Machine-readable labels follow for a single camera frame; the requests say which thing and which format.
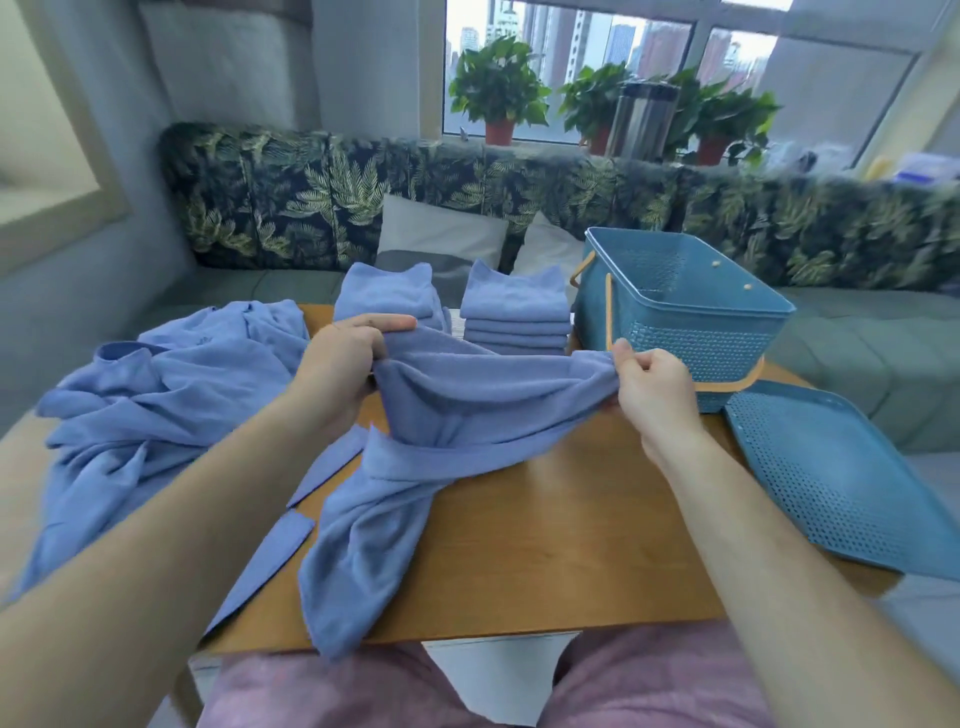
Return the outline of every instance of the window frame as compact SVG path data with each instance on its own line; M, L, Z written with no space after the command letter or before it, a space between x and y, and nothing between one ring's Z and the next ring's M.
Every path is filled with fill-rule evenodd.
M48 255L130 212L107 145L44 5L33 0L16 0L11 12L19 12L22 23L14 22L0 29L0 36L16 33L17 47L29 48L26 52L31 53L31 58L24 63L24 68L37 69L36 58L39 58L45 77L30 75L29 80L47 85L45 93L52 87L55 101L47 113L31 119L36 123L29 131L24 131L22 125L14 132L7 130L12 135L5 139L8 149L37 150L36 173L30 175L31 179L26 180L22 174L12 171L17 165L10 157L5 159L0 150L0 178L5 180L0 186L0 275ZM74 135L69 141L81 152L76 160L68 162L71 172L76 173L72 177L92 182L65 183L45 172L42 140L62 133L63 117Z
M443 45L446 28L445 0L420 0L443 14ZM895 85L884 109L866 136L854 157L853 167L863 168L882 143L883 132L896 116L900 104L905 103L910 91L921 82L930 57L948 28L958 5L958 0L945 0L928 31L903 28L870 18L845 20L830 17L822 12L779 11L749 5L723 2L723 0L548 0L543 5L575 8L578 10L641 17L650 21L679 22L691 26L690 36L684 51L681 68L696 67L707 49L710 32L722 28L743 33L758 33L795 40L829 43L863 50L905 55L910 62L900 81ZM421 70L420 93L431 94L440 109L443 129L446 69L441 63L436 69ZM444 134L455 137L456 134ZM567 145L567 142L519 139L525 144Z

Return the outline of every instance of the wooden table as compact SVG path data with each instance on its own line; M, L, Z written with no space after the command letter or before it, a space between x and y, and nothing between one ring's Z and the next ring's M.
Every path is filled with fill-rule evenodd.
M310 332L332 306L304 305ZM764 378L804 385L767 364ZM720 415L710 434L742 462ZM358 421L386 429L379 397ZM353 473L354 458L297 508L312 519ZM309 649L297 571L316 538L225 625L213 653ZM830 557L864 595L880 595L894 572ZM724 615L660 471L619 413L601 412L545 455L464 478L433 501L413 563L368 641L445 640Z

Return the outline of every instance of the teal plastic basket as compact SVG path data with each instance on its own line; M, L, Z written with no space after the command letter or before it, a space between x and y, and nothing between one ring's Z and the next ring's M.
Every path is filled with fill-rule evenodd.
M796 310L693 235L589 228L584 259L591 254L573 305L582 346L608 347L609 298L612 341L626 338L638 352L666 349L697 382L747 379ZM700 411L719 412L733 394L698 392Z

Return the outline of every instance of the right hand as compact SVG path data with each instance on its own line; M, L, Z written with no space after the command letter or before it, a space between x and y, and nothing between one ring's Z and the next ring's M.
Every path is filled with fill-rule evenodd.
M672 451L708 437L690 371L672 353L636 353L626 339L613 344L612 354L620 376L620 408L640 433L647 457L663 471Z

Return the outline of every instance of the pink pants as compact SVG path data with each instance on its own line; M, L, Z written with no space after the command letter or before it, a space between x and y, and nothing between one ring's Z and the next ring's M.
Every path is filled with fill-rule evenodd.
M728 622L589 630L554 674L540 726L773 726ZM418 643L224 660L200 728L481 728Z

